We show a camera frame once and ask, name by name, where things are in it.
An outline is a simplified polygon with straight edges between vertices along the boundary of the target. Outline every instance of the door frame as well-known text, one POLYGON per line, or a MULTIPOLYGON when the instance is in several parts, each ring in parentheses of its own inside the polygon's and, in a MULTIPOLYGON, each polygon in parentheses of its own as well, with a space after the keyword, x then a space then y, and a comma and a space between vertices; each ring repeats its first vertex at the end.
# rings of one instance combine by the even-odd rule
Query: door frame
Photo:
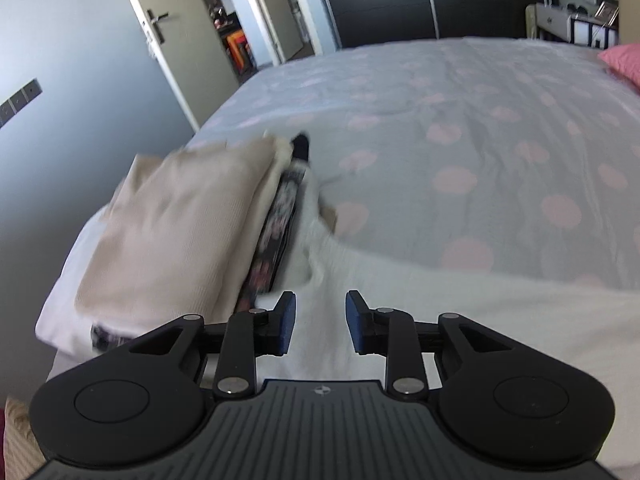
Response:
POLYGON ((274 66, 283 64, 287 62, 285 58, 284 51, 278 40, 278 35, 276 34, 275 27, 273 26, 273 22, 271 21, 271 17, 268 13, 268 8, 264 0, 254 0, 258 6, 258 11, 262 17, 264 25, 266 26, 266 35, 263 33, 264 39, 267 41, 267 44, 271 47, 270 50, 273 50, 273 53, 277 57, 277 61, 273 59, 274 66))
POLYGON ((321 56, 324 52, 322 50, 320 36, 318 35, 318 29, 316 28, 316 22, 314 21, 309 1, 298 0, 298 5, 300 6, 300 13, 302 13, 302 17, 305 20, 306 30, 309 33, 309 38, 311 38, 311 46, 314 49, 314 53, 316 56, 321 56))
POLYGON ((258 24, 258 28, 260 29, 260 33, 264 38, 264 42, 267 44, 267 49, 269 50, 269 55, 271 57, 271 62, 274 66, 278 66, 281 64, 280 62, 280 54, 278 53, 278 49, 276 44, 271 37, 270 28, 267 25, 267 17, 262 12, 262 7, 258 0, 248 0, 249 6, 251 10, 254 12, 255 21, 258 24))

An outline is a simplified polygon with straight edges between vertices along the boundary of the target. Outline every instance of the doorway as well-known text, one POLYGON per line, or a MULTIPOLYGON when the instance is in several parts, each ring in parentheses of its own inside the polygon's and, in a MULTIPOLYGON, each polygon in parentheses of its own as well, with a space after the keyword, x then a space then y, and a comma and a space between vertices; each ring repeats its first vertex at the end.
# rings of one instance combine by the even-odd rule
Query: doorway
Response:
POLYGON ((204 0, 204 3, 238 81, 243 84, 258 72, 258 63, 233 0, 204 0))
POLYGON ((313 52, 298 0, 254 0, 278 63, 313 52))

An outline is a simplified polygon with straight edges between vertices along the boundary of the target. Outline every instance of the bed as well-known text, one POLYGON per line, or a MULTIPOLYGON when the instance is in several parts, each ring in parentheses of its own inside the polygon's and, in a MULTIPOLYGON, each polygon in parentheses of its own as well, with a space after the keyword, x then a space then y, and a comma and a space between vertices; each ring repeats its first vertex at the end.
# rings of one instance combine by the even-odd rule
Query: bed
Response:
POLYGON ((464 39, 259 73, 192 144, 306 130, 337 235, 428 267, 640 286, 640 97, 592 50, 464 39))
MULTIPOLYGON (((337 210, 340 247, 351 248, 340 249, 344 262, 366 261, 384 275, 382 260, 366 256, 376 254, 397 277, 376 284, 334 276, 334 288, 366 287, 364 297, 378 304, 393 301, 385 294, 400 293, 404 276, 424 276, 422 292, 434 303, 414 311, 421 320, 458 309, 618 388, 614 398, 627 420, 618 423, 625 431, 612 440, 607 465, 632 478, 640 462, 632 394, 640 382, 620 367, 607 369, 610 349, 616 356, 640 351, 640 310, 633 308, 640 305, 640 95, 631 84, 609 73, 594 51, 566 44, 466 38, 368 46, 260 72, 190 146, 241 142, 265 130, 308 133, 318 193, 337 210), (454 274, 428 274, 436 270, 454 274), (616 314, 604 316, 602 306, 614 303, 616 314), (538 304, 553 315, 541 319, 538 304), (570 335, 541 336, 545 323, 570 335), (624 327, 620 341, 613 335, 624 327)), ((43 309, 41 319, 57 317, 57 325, 38 336, 63 350, 53 373, 91 357, 77 338, 60 335, 69 330, 60 308, 73 309, 74 286, 99 235, 96 216, 43 309)), ((310 286, 317 291, 319 283, 310 286)), ((415 303, 416 286, 405 301, 415 303)), ((305 311, 308 288, 300 290, 292 345, 311 345, 313 327, 321 351, 262 370, 304 378, 315 366, 327 379, 354 377, 337 364, 338 350, 349 345, 346 332, 334 334, 344 318, 337 310, 305 311)), ((339 309, 335 298, 327 302, 339 309)), ((367 363, 356 375, 380 375, 380 361, 367 363)))

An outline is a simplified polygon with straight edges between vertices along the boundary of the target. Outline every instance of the metal screw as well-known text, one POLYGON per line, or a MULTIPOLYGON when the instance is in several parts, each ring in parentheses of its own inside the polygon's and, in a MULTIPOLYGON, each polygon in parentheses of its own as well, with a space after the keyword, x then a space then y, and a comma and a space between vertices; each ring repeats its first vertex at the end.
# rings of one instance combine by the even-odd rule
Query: metal screw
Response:
POLYGON ((416 394, 424 389, 424 383, 415 377, 403 377, 396 379, 393 384, 394 390, 401 394, 416 394))
POLYGON ((218 389, 226 394, 239 394, 249 387, 249 383, 242 377, 225 377, 218 382, 218 389))

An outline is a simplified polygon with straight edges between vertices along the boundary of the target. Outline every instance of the white bedsheet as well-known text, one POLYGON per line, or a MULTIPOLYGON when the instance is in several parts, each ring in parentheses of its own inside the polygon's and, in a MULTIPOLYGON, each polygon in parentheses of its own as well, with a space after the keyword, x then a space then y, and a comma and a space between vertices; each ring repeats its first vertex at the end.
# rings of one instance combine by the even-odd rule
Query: white bedsheet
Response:
POLYGON ((306 130, 349 245, 431 268, 640 288, 640 96, 597 51, 415 41, 249 80, 193 143, 306 130))
MULTIPOLYGON (((640 294, 429 270, 364 253, 340 243, 318 219, 318 185, 310 174, 304 197, 280 277, 296 294, 289 353, 258 358, 260 380, 384 380, 382 357, 353 350, 344 311, 350 289, 360 290, 372 307, 400 308, 416 320, 434 322, 440 313, 458 312, 599 379, 616 403, 616 421, 599 460, 626 471, 623 478, 635 478, 640 463, 640 294)), ((77 253, 75 259, 81 260, 77 253)), ((80 274, 81 269, 67 270, 80 274)), ((265 295, 257 306, 272 308, 279 295, 265 295)), ((59 366, 73 364, 64 356, 58 361, 59 366)), ((430 385, 439 386, 433 361, 425 356, 425 362, 430 385)), ((212 376, 214 364, 207 375, 212 376)))
MULTIPOLYGON (((265 129, 309 132, 344 244, 304 224, 294 261, 306 250, 311 266, 287 266, 298 275, 285 281, 298 296, 290 353, 258 359, 261 376, 382 378, 381 358, 353 353, 350 288, 419 320, 457 311, 601 380, 618 410, 601 459, 633 478, 640 296, 520 277, 640 288, 640 97, 592 51, 452 40, 293 62, 242 86, 193 144, 265 129), (475 273, 447 272, 461 269, 475 273)), ((38 322, 39 338, 83 360, 90 321, 72 334, 69 316, 100 233, 94 217, 38 322)))

